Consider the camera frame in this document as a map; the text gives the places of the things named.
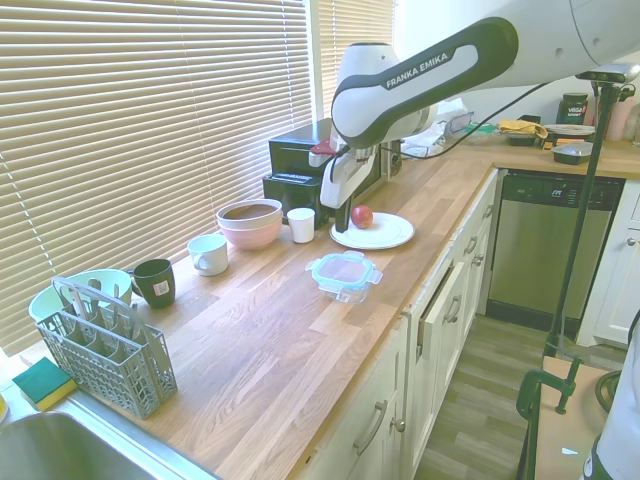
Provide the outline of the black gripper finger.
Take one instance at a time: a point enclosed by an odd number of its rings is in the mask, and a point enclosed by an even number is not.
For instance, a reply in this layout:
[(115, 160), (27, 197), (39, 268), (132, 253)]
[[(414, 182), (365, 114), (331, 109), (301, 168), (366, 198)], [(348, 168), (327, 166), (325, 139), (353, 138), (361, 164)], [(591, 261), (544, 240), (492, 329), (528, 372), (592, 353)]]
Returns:
[(349, 228), (352, 211), (352, 198), (348, 197), (345, 202), (335, 209), (334, 226), (338, 233), (344, 233)]

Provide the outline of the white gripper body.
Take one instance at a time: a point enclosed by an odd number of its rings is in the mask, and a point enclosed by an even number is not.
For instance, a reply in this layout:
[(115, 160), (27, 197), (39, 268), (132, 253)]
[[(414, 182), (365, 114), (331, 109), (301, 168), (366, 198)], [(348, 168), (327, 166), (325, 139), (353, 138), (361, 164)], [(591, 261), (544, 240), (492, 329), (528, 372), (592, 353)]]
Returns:
[(369, 176), (377, 148), (351, 148), (343, 145), (327, 165), (320, 192), (320, 202), (340, 208)]

